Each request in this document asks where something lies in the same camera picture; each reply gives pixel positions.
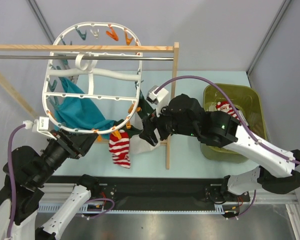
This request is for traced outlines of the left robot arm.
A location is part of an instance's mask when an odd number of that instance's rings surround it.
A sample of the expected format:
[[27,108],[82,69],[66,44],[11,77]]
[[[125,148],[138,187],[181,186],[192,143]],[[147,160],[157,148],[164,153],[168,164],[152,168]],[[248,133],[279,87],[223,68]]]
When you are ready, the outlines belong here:
[[4,186],[0,190],[0,240],[59,240],[72,218],[88,200],[99,197],[97,178],[84,174],[52,219],[36,228],[42,188],[66,159],[85,156],[97,134],[74,134],[52,130],[42,154],[30,146],[12,149],[15,134],[26,128],[16,127],[9,136]]

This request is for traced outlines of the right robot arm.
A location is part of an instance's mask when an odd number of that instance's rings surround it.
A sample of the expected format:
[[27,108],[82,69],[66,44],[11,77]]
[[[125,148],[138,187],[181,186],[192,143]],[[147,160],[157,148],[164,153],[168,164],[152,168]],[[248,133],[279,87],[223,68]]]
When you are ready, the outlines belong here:
[[231,150],[257,163],[253,170],[224,177],[220,194],[227,201],[252,190],[283,195],[300,187],[300,172],[295,170],[294,162],[300,160],[300,150],[280,149],[245,129],[231,115],[205,111],[197,99],[186,94],[144,117],[142,125],[139,136],[152,146],[170,135],[190,136],[202,144]]

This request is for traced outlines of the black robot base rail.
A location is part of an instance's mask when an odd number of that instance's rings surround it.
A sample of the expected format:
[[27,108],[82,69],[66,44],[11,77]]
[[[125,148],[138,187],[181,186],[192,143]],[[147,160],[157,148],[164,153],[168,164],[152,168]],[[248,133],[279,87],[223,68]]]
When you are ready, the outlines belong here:
[[121,211],[208,211],[215,204],[240,205],[242,197],[222,192],[222,179],[98,177],[100,193]]

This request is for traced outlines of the green and white garment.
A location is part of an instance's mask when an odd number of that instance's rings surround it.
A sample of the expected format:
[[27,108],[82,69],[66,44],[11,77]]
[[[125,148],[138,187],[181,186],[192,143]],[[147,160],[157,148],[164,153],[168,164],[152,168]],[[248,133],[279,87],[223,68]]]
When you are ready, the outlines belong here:
[[142,119],[151,114],[154,109],[146,101],[142,91],[139,92],[139,101],[137,110],[132,118],[119,131],[125,131],[129,138],[129,152],[133,155],[150,152],[161,145],[160,136],[157,130],[154,131],[158,143],[153,146],[146,140],[140,138],[140,133],[143,131]]

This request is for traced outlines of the red white striped sock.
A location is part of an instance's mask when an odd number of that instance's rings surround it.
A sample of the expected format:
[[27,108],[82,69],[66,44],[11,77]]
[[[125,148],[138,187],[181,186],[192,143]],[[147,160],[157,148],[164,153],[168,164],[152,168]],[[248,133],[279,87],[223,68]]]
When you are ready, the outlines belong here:
[[124,130],[119,130],[120,137],[111,134],[109,137],[108,150],[111,154],[112,162],[125,169],[131,167],[130,161],[130,139],[129,135]]

